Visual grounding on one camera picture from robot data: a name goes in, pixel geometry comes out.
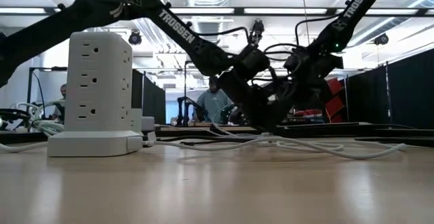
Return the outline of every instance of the table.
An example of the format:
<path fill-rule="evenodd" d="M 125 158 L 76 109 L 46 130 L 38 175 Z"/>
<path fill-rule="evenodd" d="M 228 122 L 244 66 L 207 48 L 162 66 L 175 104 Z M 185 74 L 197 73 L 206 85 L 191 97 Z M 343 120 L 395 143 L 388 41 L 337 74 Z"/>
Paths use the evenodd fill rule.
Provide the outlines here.
<path fill-rule="evenodd" d="M 415 147 L 367 161 L 259 147 L 35 149 L 0 154 L 0 223 L 434 223 L 433 186 L 434 149 Z"/>

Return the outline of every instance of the desk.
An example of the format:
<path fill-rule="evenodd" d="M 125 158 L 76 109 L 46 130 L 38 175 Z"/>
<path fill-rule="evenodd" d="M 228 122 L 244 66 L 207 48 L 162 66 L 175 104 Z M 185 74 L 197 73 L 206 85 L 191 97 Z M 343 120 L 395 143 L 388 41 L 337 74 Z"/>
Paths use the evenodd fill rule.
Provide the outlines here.
<path fill-rule="evenodd" d="M 433 149 L 368 161 L 258 147 L 48 159 L 35 149 L 0 154 L 0 223 L 434 223 L 433 186 Z"/>

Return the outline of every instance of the teal shirt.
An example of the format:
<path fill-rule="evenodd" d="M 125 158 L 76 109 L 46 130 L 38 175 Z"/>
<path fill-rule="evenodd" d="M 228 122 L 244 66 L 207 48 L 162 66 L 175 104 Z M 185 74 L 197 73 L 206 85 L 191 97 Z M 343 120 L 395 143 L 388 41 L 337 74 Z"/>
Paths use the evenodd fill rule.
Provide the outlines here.
<path fill-rule="evenodd" d="M 212 122 L 213 116 L 216 115 L 214 117 L 214 122 L 217 124 L 222 123 L 220 113 L 231 103 L 229 97 L 221 89 L 216 93 L 207 90 L 197 99 L 197 104 L 202 106 L 208 112 L 205 121 Z"/>

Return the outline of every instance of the person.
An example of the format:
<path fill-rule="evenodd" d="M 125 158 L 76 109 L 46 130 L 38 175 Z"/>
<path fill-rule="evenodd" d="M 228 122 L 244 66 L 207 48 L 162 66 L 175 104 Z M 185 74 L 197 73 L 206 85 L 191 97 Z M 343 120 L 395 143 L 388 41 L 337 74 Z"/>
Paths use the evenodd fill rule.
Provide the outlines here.
<path fill-rule="evenodd" d="M 66 99 L 66 84 L 63 84 L 60 86 L 60 93 L 62 94 L 62 98 L 59 99 L 59 101 L 65 101 Z M 60 111 L 58 106 L 54 109 L 53 118 L 52 119 L 59 119 L 60 122 L 63 122 L 64 120 L 64 111 Z"/>
<path fill-rule="evenodd" d="M 217 77 L 210 77 L 210 88 L 197 99 L 197 104 L 207 111 L 205 122 L 222 123 L 220 112 L 232 102 L 229 97 L 218 87 Z"/>

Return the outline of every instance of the black robotic arm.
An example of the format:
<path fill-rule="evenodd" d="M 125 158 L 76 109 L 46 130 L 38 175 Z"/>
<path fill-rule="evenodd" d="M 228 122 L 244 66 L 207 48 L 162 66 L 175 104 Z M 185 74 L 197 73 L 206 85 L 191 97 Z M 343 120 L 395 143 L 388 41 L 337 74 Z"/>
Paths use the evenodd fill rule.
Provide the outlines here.
<path fill-rule="evenodd" d="M 338 19 L 330 23 L 308 47 L 293 50 L 284 67 L 290 81 L 273 81 L 277 100 L 269 101 L 269 91 L 247 84 L 270 61 L 255 43 L 236 56 L 230 56 L 217 45 L 200 38 L 160 0 L 75 0 L 70 7 L 37 22 L 0 41 L 0 87 L 4 86 L 23 62 L 68 39 L 77 31 L 106 26 L 119 20 L 151 19 L 191 57 L 204 75 L 220 75 L 219 86 L 243 111 L 251 125 L 275 132 L 275 125 L 295 103 L 303 103 L 317 92 L 323 78 L 342 59 L 331 55 L 341 51 L 375 0 L 352 0 Z"/>

